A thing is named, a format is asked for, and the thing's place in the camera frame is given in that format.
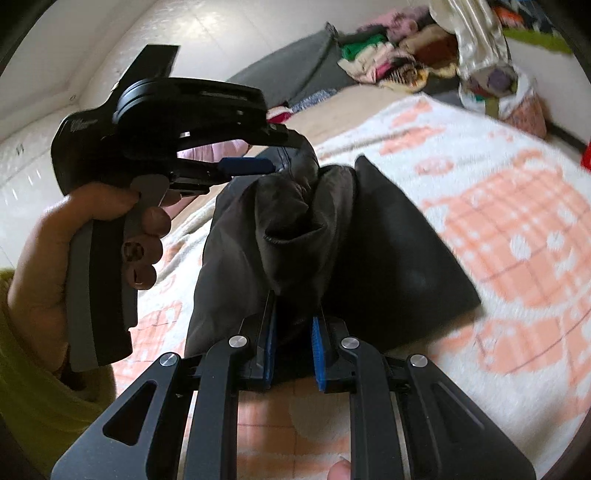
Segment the sleeve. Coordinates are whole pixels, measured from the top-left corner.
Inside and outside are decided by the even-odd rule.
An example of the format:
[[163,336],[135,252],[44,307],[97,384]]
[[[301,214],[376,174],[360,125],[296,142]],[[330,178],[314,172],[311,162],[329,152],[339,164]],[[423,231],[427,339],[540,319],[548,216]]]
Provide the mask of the sleeve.
[[58,458],[113,402],[111,367],[82,375],[74,391],[39,367],[8,324],[12,271],[0,271],[0,416],[31,464],[49,477]]

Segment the silver screw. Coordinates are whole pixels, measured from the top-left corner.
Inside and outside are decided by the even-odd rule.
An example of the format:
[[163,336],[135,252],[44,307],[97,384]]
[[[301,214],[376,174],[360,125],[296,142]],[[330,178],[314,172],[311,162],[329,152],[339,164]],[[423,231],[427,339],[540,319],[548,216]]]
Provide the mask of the silver screw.
[[426,367],[427,366],[427,357],[424,355],[413,355],[410,358],[410,364],[413,367],[419,367],[419,368]]
[[248,340],[246,337],[242,335],[234,335],[228,340],[228,343],[232,348],[240,348],[241,346],[245,346],[247,342]]
[[340,344],[347,350],[355,350],[359,346],[359,340],[355,337],[345,337],[340,341]]
[[171,367],[173,366],[178,360],[178,355],[176,353],[165,353],[160,357],[160,365],[163,367]]

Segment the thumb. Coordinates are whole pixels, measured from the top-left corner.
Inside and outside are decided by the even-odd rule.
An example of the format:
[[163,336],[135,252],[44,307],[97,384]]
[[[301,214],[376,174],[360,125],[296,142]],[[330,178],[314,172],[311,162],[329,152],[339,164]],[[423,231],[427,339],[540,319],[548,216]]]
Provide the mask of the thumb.
[[89,183],[47,210],[41,221],[42,234],[58,242],[69,242],[82,226],[94,220],[115,220],[129,212],[139,194],[104,183]]
[[350,478],[351,462],[348,460],[341,460],[330,468],[326,480],[350,480]]

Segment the tiled wall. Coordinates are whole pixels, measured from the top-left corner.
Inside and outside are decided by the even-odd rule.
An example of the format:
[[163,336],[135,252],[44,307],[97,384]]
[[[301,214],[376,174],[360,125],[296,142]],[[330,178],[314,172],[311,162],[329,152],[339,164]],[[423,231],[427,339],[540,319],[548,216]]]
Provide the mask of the tiled wall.
[[353,31],[385,11],[421,0],[160,0],[107,56],[76,106],[55,112],[0,145],[0,267],[16,266],[41,212],[61,199],[49,148],[61,120],[100,105],[147,43],[181,45],[174,76],[225,80],[329,21]]

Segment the lime green cloth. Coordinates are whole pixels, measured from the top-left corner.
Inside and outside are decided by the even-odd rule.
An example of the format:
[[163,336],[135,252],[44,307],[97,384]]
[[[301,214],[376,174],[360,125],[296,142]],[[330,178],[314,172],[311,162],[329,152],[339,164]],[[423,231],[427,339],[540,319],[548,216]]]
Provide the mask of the lime green cloth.
[[49,477],[58,458],[113,402],[115,381],[111,367],[99,368],[83,374],[84,390],[73,391],[34,362],[8,324],[13,273],[0,271],[0,414],[31,464]]
[[377,45],[378,43],[386,43],[388,39],[386,36],[378,33],[373,37],[369,37],[363,43],[350,43],[349,45],[344,45],[340,50],[343,54],[343,58],[348,61],[353,61],[357,54],[363,50],[365,47],[369,47],[370,45]]
[[536,32],[534,30],[523,30],[522,28],[503,28],[503,34],[530,45],[538,45],[546,50],[558,51],[560,53],[572,54],[569,44],[562,37],[555,37],[549,33]]

